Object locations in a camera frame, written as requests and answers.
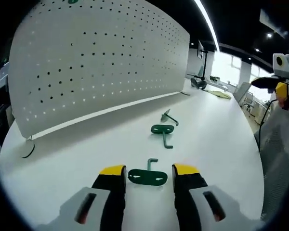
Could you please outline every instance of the white wall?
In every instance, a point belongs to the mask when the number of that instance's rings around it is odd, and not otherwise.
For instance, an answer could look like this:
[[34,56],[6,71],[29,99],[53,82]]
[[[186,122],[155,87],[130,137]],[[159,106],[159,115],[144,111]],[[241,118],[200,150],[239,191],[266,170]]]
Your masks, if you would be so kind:
[[210,79],[210,75],[212,72],[212,66],[214,61],[214,52],[209,51],[207,55],[207,65],[206,65],[206,72],[204,74],[206,79]]
[[197,49],[189,49],[188,51],[188,62],[187,62],[187,74],[198,75],[201,66],[204,65],[204,57],[201,60],[197,56]]
[[251,70],[251,65],[246,62],[242,62],[240,79],[237,85],[238,87],[240,87],[241,84],[244,82],[247,82],[247,83],[250,82],[250,70]]

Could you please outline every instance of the green hook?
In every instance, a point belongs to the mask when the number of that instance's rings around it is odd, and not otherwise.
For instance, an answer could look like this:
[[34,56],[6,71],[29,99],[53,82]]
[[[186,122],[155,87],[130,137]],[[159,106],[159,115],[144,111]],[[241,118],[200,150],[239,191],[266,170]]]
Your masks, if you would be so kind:
[[148,159],[148,171],[151,171],[151,162],[157,162],[158,159],[155,159],[155,158],[150,158]]
[[172,118],[170,115],[168,115],[169,111],[170,111],[170,109],[168,109],[164,114],[162,114],[162,118],[160,119],[160,121],[161,122],[166,122],[167,118],[169,118],[169,119],[172,119],[175,122],[176,126],[178,126],[179,122],[177,120],[175,120],[174,118]]
[[173,148],[173,146],[166,144],[166,134],[172,133],[173,130],[174,130],[174,126],[172,125],[154,125],[151,128],[152,133],[163,134],[164,147],[168,149]]

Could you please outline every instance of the desk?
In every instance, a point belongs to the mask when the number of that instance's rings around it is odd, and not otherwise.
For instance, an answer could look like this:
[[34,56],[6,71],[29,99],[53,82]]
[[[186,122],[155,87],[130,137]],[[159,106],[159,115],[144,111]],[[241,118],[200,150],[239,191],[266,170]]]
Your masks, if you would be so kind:
[[209,85],[211,85],[211,86],[216,87],[216,88],[222,89],[222,90],[224,90],[224,91],[228,91],[228,87],[226,87],[225,85],[219,85],[219,84],[217,84],[217,83],[214,83],[213,81],[207,81],[207,83],[208,83]]
[[[249,218],[260,218],[263,169],[250,126],[234,98],[221,99],[190,87],[192,96],[172,96],[137,104],[79,122],[34,140],[33,154],[22,159],[24,142],[17,124],[11,126],[0,153],[0,180],[27,222],[36,227],[59,215],[60,206],[81,188],[91,187],[99,172],[125,164],[127,171],[146,168],[168,175],[160,187],[127,180],[123,231],[178,231],[171,165],[196,166],[208,185],[217,185],[240,204]],[[179,126],[167,136],[150,128],[167,109]]]

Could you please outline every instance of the window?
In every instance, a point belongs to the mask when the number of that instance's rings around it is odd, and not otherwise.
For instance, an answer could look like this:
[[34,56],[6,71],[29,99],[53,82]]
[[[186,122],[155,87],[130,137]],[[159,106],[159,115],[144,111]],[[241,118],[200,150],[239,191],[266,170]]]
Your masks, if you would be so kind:
[[[251,64],[251,71],[250,71],[250,82],[252,82],[257,77],[268,77],[271,74],[260,67]],[[262,101],[269,101],[271,98],[271,94],[268,93],[267,89],[260,89],[254,86],[251,86],[249,92],[253,94],[258,100]]]
[[212,76],[219,77],[221,82],[237,86],[240,78],[242,60],[230,54],[215,52]]

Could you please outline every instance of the black cable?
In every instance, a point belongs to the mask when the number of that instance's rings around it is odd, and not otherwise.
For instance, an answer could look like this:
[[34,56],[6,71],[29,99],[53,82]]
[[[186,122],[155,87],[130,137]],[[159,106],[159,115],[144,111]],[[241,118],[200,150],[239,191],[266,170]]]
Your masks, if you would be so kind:
[[33,151],[34,151],[34,148],[35,148],[35,144],[33,144],[33,148],[32,148],[32,151],[27,155],[27,156],[24,156],[24,157],[21,157],[21,158],[23,158],[23,159],[26,159],[26,158],[28,158],[32,153],[33,153]]
[[190,94],[184,93],[183,91],[181,91],[180,93],[182,93],[183,95],[190,95]]
[[265,110],[265,113],[264,113],[264,116],[263,116],[263,118],[262,118],[262,120],[261,120],[261,123],[260,123],[260,128],[259,128],[259,140],[258,140],[258,151],[259,151],[259,152],[260,152],[260,145],[261,145],[261,140],[260,140],[261,127],[262,127],[262,125],[264,124],[263,121],[264,121],[265,115],[266,115],[266,113],[268,112],[268,110],[269,110],[271,104],[272,104],[274,101],[277,101],[277,100],[272,100],[272,101],[270,101],[270,103],[269,103],[267,109]]

